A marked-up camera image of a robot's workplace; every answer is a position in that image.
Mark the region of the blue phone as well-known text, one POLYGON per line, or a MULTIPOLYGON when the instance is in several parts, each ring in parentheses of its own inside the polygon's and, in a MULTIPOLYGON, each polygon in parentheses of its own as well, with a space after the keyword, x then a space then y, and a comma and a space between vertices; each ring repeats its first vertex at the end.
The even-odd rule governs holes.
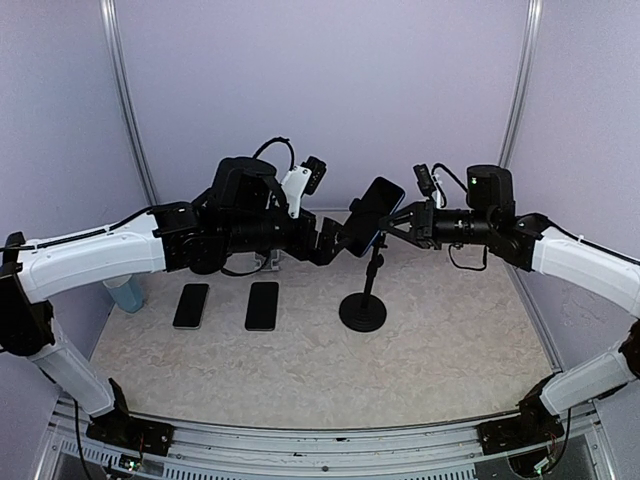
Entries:
POLYGON ((376 177, 344 223, 343 234, 349 239, 346 249, 355 257, 364 256, 380 233, 379 221, 394 213, 404 198, 402 187, 376 177))

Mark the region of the white wedge phone stand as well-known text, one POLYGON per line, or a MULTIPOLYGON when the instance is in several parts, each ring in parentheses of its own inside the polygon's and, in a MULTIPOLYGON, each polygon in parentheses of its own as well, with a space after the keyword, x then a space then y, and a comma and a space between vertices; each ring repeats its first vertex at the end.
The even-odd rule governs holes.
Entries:
POLYGON ((256 263, 256 273, 278 272, 280 270, 281 258, 282 256, 280 250, 272 250, 268 255, 255 253, 254 261, 256 263))

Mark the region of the black tripod clamp stand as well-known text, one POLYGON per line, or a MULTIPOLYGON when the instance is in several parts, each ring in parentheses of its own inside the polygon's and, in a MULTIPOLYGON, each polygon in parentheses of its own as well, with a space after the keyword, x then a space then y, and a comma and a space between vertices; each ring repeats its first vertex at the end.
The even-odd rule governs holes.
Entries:
MULTIPOLYGON (((354 200, 350 206, 352 212, 354 200)), ((387 310, 384 302, 372 293, 375 278, 378 270, 384 264, 384 257, 380 253, 386 245, 385 236, 380 233, 373 245, 371 259, 366 268, 366 280, 364 290, 345 297, 339 306, 339 317, 342 323, 349 329, 360 333, 371 333, 381 328, 387 317, 387 310)))

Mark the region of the black phone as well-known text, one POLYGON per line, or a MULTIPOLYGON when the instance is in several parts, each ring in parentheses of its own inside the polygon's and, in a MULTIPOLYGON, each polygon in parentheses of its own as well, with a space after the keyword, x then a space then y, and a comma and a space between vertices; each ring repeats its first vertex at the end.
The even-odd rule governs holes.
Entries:
POLYGON ((196 330, 201 326, 209 293, 205 283, 189 283, 183 287, 172 326, 181 330, 196 330))
POLYGON ((279 284, 277 282, 254 282, 249 292, 245 329, 257 332, 274 331, 278 299, 279 284))

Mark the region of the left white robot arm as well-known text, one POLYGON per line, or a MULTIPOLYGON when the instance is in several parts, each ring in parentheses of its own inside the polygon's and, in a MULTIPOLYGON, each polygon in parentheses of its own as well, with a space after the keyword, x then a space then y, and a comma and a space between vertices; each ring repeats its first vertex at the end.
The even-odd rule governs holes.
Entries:
POLYGON ((54 319, 59 293, 123 276, 188 269, 221 270, 237 253, 281 250, 317 266, 346 246, 339 223, 301 207, 325 164, 309 158, 278 179, 254 157, 223 159, 212 185, 190 202, 148 207, 126 219, 66 237, 28 240, 11 234, 2 248, 1 346, 36 364, 93 423, 121 445, 140 434, 121 388, 98 374, 54 319))

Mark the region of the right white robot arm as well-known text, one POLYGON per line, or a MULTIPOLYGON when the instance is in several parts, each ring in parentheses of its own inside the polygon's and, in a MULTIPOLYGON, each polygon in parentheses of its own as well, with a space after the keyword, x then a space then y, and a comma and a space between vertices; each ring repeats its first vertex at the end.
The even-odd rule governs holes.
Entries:
MULTIPOLYGON (((467 209, 438 208, 432 198, 380 220, 381 231, 422 249, 482 245, 506 263, 550 275, 599 295, 639 316, 639 262, 567 232, 547 216, 519 216, 512 175, 496 165, 467 169, 467 209)), ((639 377, 639 325, 604 353, 538 383, 519 403, 511 426, 523 444, 546 432, 551 418, 608 396, 639 377)))

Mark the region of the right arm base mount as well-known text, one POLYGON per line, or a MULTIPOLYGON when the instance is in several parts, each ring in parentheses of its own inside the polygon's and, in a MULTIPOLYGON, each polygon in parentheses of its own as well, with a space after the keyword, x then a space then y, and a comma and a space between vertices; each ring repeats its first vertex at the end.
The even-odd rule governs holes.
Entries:
POLYGON ((484 455, 518 450, 565 434, 562 423, 555 417, 538 419, 524 414, 483 422, 476 430, 484 455))

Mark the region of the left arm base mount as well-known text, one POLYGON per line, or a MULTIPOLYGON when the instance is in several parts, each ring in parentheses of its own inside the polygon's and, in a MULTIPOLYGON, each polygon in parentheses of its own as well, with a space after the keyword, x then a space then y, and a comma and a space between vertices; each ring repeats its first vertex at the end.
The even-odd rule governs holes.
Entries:
POLYGON ((93 440, 143 454, 167 456, 173 439, 171 424, 110 412, 92 418, 86 435, 93 440))

